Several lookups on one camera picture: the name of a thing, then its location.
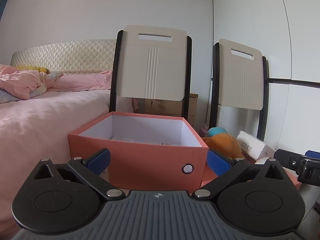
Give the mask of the orange and blue plush toy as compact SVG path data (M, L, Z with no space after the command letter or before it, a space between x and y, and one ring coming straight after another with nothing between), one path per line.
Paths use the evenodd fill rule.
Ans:
M210 150L216 150L230 159L245 158L237 139L222 127L212 127L202 140Z

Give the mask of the white tissue pack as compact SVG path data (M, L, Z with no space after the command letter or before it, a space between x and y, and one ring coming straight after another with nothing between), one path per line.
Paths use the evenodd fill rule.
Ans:
M242 151L256 161L274 157L275 150L251 134L240 131L236 139Z

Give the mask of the small pink storage box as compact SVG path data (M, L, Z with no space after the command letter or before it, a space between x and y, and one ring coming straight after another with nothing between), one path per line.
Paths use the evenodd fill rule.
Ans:
M207 134L208 134L208 128L200 128L200 130L199 130L199 135L200 135L200 137L206 137L207 136Z

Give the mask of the open pink cardboard box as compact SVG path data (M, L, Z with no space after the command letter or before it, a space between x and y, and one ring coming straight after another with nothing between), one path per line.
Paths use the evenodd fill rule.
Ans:
M108 113L68 135L72 157L111 152L111 184L130 190L187 190L202 182L208 146L184 119Z

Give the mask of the bed with pink sheet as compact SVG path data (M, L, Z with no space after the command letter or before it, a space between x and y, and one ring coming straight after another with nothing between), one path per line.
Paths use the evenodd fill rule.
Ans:
M49 90L29 100L1 104L1 239L17 231L11 205L39 160L70 159L68 134L109 111L112 72L64 75L77 91Z

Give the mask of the right white folding chair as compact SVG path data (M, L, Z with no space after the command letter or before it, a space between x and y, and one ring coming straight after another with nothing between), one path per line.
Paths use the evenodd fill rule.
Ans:
M217 125L220 106L258 111L257 138L264 140L269 101L266 57L257 49L221 38L213 46L212 77L209 127Z

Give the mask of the white folding chair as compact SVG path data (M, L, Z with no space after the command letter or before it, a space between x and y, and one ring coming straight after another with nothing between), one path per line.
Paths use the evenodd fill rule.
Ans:
M180 101L188 118L192 38L180 29L128 25L118 31L109 111L117 97Z
M257 49L221 38L213 46L212 77L209 127L217 125L220 106L258 111L257 138L264 140L269 101L266 57Z

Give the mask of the wooden nightstand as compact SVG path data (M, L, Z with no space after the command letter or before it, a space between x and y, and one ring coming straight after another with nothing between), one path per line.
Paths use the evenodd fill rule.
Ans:
M194 127L198 94L190 94L188 122ZM150 115L166 115L166 116L181 116L182 101L168 100L149 100L149 99L134 99L133 109L135 113L150 114Z

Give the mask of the yellow plush on bed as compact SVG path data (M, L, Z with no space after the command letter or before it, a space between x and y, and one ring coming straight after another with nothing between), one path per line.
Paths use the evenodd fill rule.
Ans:
M47 68L35 67L35 66L19 66L15 67L17 70L36 70L38 72L49 73Z

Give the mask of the crumpled pink duvet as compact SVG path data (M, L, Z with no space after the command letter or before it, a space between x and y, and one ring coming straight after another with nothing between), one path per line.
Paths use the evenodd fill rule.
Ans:
M1 64L1 103L29 100L53 87L62 73L47 74L38 70L18 70Z

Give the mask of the quilted cream headboard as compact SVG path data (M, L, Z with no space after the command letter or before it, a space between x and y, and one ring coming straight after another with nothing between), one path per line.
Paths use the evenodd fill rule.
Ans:
M113 68L116 40L83 40L33 47L13 53L13 67L46 68L50 73L92 74Z

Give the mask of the left white folding chair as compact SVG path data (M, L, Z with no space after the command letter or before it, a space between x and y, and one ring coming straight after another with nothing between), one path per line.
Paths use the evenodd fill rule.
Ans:
M117 97L180 101L188 118L192 38L180 29L128 25L118 31L109 111Z

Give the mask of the black horizontal rail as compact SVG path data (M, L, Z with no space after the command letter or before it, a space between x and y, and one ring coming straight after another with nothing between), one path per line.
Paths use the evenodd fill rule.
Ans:
M274 79L274 78L269 78L268 82L269 83L282 84L282 85L296 85L296 86L320 88L320 83L319 82L291 80L291 79Z

